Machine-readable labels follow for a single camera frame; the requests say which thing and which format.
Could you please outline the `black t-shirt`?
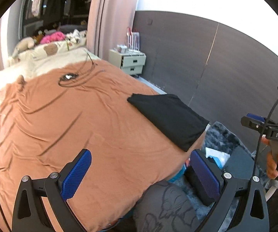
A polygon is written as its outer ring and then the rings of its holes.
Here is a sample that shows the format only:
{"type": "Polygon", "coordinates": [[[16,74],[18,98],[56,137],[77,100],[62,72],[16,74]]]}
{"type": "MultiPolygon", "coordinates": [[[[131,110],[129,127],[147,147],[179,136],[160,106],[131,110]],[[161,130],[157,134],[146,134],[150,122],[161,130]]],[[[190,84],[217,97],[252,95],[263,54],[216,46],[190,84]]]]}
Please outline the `black t-shirt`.
{"type": "Polygon", "coordinates": [[[209,123],[174,94],[132,94],[127,101],[184,152],[209,123]]]}

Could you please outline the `pink clothing pile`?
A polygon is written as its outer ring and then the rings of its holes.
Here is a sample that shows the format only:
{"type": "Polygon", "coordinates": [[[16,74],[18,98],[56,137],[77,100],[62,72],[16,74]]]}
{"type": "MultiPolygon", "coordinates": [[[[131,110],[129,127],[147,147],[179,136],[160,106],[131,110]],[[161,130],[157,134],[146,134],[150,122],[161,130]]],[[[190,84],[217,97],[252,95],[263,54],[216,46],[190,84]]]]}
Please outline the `pink clothing pile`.
{"type": "Polygon", "coordinates": [[[65,35],[62,32],[54,32],[50,35],[45,35],[40,43],[41,44],[47,44],[55,41],[63,41],[65,39],[65,35]]]}

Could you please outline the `grey patterned trouser leg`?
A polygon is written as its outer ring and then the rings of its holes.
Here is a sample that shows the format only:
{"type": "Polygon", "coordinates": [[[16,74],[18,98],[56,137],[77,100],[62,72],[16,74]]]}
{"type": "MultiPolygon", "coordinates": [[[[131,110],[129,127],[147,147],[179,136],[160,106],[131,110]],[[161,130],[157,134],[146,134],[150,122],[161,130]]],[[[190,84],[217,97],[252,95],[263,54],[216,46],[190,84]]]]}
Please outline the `grey patterned trouser leg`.
{"type": "Polygon", "coordinates": [[[150,186],[135,205],[137,231],[195,231],[200,222],[184,191],[160,181],[150,186]]]}

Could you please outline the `orange-brown blanket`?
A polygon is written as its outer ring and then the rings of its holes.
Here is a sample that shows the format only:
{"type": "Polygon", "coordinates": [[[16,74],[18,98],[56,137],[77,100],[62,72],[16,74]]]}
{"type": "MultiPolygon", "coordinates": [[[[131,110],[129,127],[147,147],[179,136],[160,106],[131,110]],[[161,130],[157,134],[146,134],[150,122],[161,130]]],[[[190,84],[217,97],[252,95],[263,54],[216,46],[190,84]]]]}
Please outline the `orange-brown blanket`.
{"type": "Polygon", "coordinates": [[[81,61],[0,90],[0,228],[12,223],[21,179],[60,171],[82,149],[92,164],[69,206],[88,231],[107,228],[152,184],[177,174],[187,152],[127,99],[159,95],[104,60],[81,61]]]}

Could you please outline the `cream bear print bedding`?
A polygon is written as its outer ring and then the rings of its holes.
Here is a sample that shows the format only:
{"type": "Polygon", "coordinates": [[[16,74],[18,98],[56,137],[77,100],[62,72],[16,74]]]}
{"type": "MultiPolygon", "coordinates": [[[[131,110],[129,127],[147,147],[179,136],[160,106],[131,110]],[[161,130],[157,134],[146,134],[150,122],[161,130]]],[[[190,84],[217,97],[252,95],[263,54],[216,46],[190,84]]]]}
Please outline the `cream bear print bedding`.
{"type": "Polygon", "coordinates": [[[6,67],[0,71],[0,90],[22,75],[30,80],[50,70],[62,68],[71,63],[99,57],[86,48],[87,31],[78,31],[66,35],[63,41],[40,44],[33,49],[18,54],[17,58],[9,57],[6,67]]]}

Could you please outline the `white bedside cabinet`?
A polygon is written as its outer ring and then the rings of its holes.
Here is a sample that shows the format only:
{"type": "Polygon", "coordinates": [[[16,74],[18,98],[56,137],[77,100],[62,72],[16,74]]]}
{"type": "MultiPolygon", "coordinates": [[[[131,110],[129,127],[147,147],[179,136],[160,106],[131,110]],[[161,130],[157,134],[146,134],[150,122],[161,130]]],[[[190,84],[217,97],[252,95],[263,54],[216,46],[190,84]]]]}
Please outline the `white bedside cabinet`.
{"type": "Polygon", "coordinates": [[[116,50],[109,51],[109,63],[128,75],[142,74],[145,62],[146,55],[142,52],[127,51],[126,53],[120,53],[116,50]]]}

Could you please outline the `beige plush toy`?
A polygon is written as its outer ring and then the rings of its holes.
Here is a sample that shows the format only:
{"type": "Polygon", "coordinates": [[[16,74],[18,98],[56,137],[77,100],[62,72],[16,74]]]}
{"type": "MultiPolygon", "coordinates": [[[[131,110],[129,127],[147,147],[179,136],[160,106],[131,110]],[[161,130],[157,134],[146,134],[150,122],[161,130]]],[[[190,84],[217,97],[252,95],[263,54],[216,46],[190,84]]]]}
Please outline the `beige plush toy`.
{"type": "Polygon", "coordinates": [[[16,44],[12,53],[12,58],[16,59],[18,55],[28,49],[32,49],[35,46],[35,40],[32,37],[25,37],[16,44]]]}

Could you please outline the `striped bag on cabinet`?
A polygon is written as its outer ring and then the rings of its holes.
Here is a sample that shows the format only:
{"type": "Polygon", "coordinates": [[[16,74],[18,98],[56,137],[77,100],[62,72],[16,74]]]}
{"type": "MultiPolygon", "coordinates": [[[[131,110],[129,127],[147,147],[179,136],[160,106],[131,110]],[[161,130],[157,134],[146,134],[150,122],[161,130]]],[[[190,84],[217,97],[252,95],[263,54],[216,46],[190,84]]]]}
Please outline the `striped bag on cabinet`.
{"type": "Polygon", "coordinates": [[[133,32],[130,27],[126,30],[126,46],[129,50],[140,51],[140,34],[133,32]]]}

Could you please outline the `pink curtain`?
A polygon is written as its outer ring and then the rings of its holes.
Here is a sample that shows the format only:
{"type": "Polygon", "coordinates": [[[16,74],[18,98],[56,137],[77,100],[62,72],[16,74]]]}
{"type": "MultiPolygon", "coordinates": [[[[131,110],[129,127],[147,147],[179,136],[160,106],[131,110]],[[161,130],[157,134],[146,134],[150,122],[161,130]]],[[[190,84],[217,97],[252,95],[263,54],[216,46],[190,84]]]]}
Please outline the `pink curtain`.
{"type": "Polygon", "coordinates": [[[103,60],[109,51],[126,41],[138,0],[92,0],[87,23],[86,47],[103,60]]]}

